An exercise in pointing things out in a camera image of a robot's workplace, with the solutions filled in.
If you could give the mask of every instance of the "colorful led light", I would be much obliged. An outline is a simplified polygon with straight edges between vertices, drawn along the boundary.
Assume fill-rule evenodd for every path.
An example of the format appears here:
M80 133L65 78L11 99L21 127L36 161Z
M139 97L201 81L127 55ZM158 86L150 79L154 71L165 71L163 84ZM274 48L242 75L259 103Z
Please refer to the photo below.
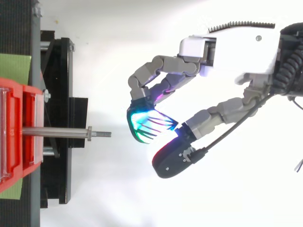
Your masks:
M134 113L131 115L131 123L137 138L143 143L150 143L166 130L174 130L178 124L157 110Z

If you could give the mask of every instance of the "black ridged strip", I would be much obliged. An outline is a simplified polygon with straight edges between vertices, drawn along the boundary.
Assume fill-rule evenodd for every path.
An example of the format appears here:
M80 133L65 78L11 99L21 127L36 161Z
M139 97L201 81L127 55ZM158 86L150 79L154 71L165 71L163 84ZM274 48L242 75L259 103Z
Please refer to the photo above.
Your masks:
M275 28L275 24L272 23L261 23L261 22L252 22L252 21L231 21L227 24L211 27L208 29L209 33L221 31L231 27L262 27L262 28Z

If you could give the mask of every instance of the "red plastic bin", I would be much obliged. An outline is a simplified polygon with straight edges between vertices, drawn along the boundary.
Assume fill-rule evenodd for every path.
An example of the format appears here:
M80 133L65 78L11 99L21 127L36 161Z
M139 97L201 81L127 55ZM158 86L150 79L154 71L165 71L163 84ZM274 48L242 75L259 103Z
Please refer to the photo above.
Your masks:
M22 85L0 78L0 192L23 176L22 95Z
M44 95L35 87L23 86L23 126L43 127ZM43 161L43 137L23 136L23 177Z

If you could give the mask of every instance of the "bolt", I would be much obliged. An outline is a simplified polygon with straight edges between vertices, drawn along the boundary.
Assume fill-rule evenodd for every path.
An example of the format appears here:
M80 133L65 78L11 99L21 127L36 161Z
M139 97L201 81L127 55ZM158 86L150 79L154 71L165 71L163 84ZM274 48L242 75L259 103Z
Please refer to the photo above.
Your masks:
M42 10L39 2L37 2L33 7L33 15L38 18L42 17Z
M48 100L52 97L51 94L48 92L48 90L44 90L43 91L43 94L44 94L44 101L47 103Z
M70 44L70 51L75 52L75 44Z
M258 42L261 41L261 40L262 40L262 36L258 35L258 36L256 37L256 40L257 40Z

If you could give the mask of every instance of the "metal rod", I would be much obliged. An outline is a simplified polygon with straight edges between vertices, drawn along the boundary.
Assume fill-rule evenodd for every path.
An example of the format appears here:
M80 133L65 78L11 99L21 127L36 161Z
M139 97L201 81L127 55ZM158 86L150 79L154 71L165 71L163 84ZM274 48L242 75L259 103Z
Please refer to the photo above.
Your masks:
M55 156L53 148L52 147L44 147L43 148L43 156Z
M48 46L51 42L40 42L40 50L41 51L47 51Z
M75 138L91 140L91 137L111 137L111 132L92 131L88 129L53 128L53 127L23 127L23 135L56 138Z

